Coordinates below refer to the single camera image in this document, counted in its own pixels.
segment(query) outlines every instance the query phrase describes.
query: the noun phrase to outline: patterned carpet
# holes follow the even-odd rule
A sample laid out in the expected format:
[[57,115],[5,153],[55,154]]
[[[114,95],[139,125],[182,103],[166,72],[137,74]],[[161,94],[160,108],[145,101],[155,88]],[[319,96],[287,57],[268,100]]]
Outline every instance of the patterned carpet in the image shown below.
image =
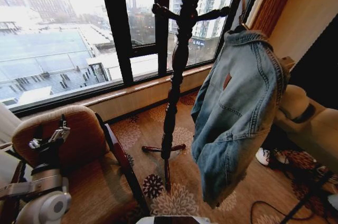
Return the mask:
[[[314,172],[318,164],[305,152],[288,154],[288,168],[270,169],[253,160],[247,175],[239,183],[235,191],[221,205],[212,210],[202,200],[200,175],[198,166],[190,154],[194,134],[194,123],[190,110],[196,98],[196,92],[181,97],[177,104],[176,128],[173,133],[173,145],[186,144],[183,151],[173,152],[170,158],[172,191],[164,190],[164,162],[159,153],[143,153],[141,147],[161,146],[163,121],[166,105],[131,116],[111,125],[112,130],[128,153],[138,181],[143,189],[148,206],[153,215],[194,215],[208,217],[212,223],[250,223],[251,205],[257,201],[266,201],[280,211],[288,213],[308,190],[308,182],[320,176]],[[327,183],[318,195],[311,198],[295,217],[303,218],[311,214],[315,216],[301,223],[338,223],[336,212],[328,205],[326,196],[338,193],[338,187]],[[140,210],[126,213],[121,223],[135,223],[140,218]],[[253,223],[279,223],[283,216],[264,204],[253,209]]]

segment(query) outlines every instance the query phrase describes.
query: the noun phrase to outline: turned wooden pole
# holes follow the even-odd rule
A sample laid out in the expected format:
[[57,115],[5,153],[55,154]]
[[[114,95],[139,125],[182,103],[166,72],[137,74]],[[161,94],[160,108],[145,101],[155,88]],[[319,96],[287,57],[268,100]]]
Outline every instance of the turned wooden pole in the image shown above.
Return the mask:
[[189,39],[192,36],[192,28],[197,22],[197,3],[199,0],[182,0],[180,15],[177,19],[178,34],[177,44],[173,51],[173,74],[171,87],[168,92],[168,105],[165,112],[161,157],[165,160],[166,188],[170,190],[170,172],[168,159],[172,150],[173,132],[175,129],[175,116],[177,102],[180,98],[180,85],[183,81],[183,70],[186,67],[189,50]]
[[170,169],[169,161],[171,151],[185,149],[185,144],[172,146],[173,132],[175,129],[175,116],[177,113],[177,102],[180,98],[180,85],[183,81],[183,70],[186,67],[189,57],[189,39],[192,36],[192,28],[197,21],[216,19],[220,16],[226,16],[230,8],[224,7],[220,10],[212,10],[206,14],[198,16],[197,5],[199,0],[182,0],[180,14],[174,14],[166,7],[154,4],[153,13],[163,17],[171,18],[177,22],[178,34],[177,44],[173,51],[173,74],[171,76],[171,87],[168,92],[168,105],[165,110],[165,119],[163,126],[162,148],[143,146],[144,152],[160,152],[164,159],[165,188],[170,191]]

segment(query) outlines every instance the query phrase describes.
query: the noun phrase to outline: black window frame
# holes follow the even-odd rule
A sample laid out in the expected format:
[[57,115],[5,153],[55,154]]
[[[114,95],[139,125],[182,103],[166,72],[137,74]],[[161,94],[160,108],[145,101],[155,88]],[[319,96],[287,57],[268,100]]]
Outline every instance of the black window frame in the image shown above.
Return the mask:
[[[155,0],[155,3],[159,3],[162,6],[169,8],[170,0]],[[248,17],[250,9],[252,8],[255,0],[247,0],[247,11],[245,14],[245,20]],[[97,95],[106,94],[112,91],[123,89],[125,87],[140,84],[146,81],[154,80],[164,76],[168,76],[172,73],[171,70],[167,70],[167,44],[168,44],[168,19],[164,19],[159,16],[155,16],[155,42],[151,44],[145,44],[140,46],[132,46],[132,39],[130,36],[130,28],[128,21],[128,13],[126,0],[105,0],[109,23],[114,38],[117,57],[122,74],[122,83],[102,83],[95,85],[90,89],[76,90],[74,93],[65,94],[62,96],[51,97],[44,101],[38,101],[32,104],[22,105],[12,108],[11,111],[18,117],[23,117],[31,114],[35,114],[48,109],[60,107],[63,105],[71,104],[76,101],[85,100]],[[215,50],[214,58],[208,61],[199,62],[189,65],[185,70],[197,68],[207,64],[211,64],[217,58],[224,40],[223,35],[226,31],[233,28],[238,24],[238,15],[241,12],[239,8],[239,2],[231,0],[230,14],[227,16],[222,34],[219,37],[218,45]],[[145,75],[134,80],[131,67],[131,58],[142,57],[150,54],[158,55],[158,72],[157,74]]]

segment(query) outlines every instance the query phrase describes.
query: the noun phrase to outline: cable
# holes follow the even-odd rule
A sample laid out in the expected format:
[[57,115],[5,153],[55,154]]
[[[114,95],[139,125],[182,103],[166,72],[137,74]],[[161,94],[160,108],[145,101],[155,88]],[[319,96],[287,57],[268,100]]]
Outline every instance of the cable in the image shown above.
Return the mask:
[[[258,204],[258,203],[262,203],[262,204],[266,204],[268,205],[269,207],[273,208],[275,211],[279,212],[280,214],[282,214],[283,216],[287,216],[287,214],[281,212],[280,210],[278,210],[277,208],[275,208],[274,206],[272,206],[271,204],[265,202],[265,201],[261,201],[261,200],[257,200],[255,201],[252,205],[251,205],[251,210],[250,210],[250,223],[253,224],[252,222],[252,214],[254,212],[254,206],[255,204]],[[311,215],[308,216],[308,217],[305,217],[305,218],[294,218],[292,217],[291,220],[297,220],[297,221],[301,221],[301,220],[309,220],[311,219],[313,216],[314,216],[314,212],[311,210]]]

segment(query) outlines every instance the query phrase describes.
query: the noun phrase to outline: cushion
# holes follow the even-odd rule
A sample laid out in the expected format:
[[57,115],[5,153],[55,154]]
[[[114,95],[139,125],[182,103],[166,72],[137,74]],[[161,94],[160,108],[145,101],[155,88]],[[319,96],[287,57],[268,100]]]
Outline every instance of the cushion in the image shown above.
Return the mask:
[[59,150],[64,171],[89,163],[108,152],[104,132],[95,113],[85,106],[73,105],[32,117],[16,128],[12,138],[13,147],[31,166],[37,165],[38,155],[37,151],[29,148],[28,143],[33,139],[37,127],[42,124],[43,138],[51,137],[59,127],[62,114],[70,127],[70,134]]
[[309,98],[304,89],[295,85],[287,85],[279,109],[288,119],[295,119],[306,110],[308,105]]
[[288,136],[319,162],[338,173],[338,110],[325,109],[299,134]]
[[120,166],[111,152],[68,175],[72,196],[62,224],[118,223],[137,206]]

